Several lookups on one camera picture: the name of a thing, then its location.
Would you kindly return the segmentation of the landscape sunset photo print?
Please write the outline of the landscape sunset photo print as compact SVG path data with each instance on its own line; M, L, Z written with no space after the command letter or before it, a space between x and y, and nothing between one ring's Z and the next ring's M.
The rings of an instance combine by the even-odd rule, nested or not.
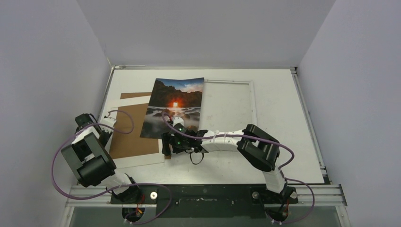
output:
M155 80L140 136L160 139L170 128L162 117L181 117L185 128L197 131L200 124L204 78Z

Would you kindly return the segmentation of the white picture frame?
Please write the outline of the white picture frame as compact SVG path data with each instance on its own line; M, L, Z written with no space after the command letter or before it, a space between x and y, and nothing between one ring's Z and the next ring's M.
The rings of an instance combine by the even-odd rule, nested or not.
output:
M205 79L200 129L237 131L248 124L257 124L253 81Z

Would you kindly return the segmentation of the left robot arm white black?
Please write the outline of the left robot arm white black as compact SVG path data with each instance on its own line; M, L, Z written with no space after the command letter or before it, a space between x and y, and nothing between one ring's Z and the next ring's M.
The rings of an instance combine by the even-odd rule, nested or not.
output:
M117 166L106 150L116 119L104 117L97 122L90 113L75 118L78 127L72 142L61 149L65 161L78 182L84 186L103 186L112 198L134 204L142 197L134 179L118 172Z

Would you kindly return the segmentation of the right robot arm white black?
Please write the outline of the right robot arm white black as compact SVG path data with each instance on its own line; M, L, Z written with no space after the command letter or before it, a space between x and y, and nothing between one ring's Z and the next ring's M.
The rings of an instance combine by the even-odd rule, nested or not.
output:
M238 151L254 168L262 171L270 201L297 199L295 188L288 185L282 172L284 165L278 163L279 149L284 145L256 125L249 124L239 131L220 132L194 131L177 123L161 135L161 140L165 156L182 152L204 155L215 151Z

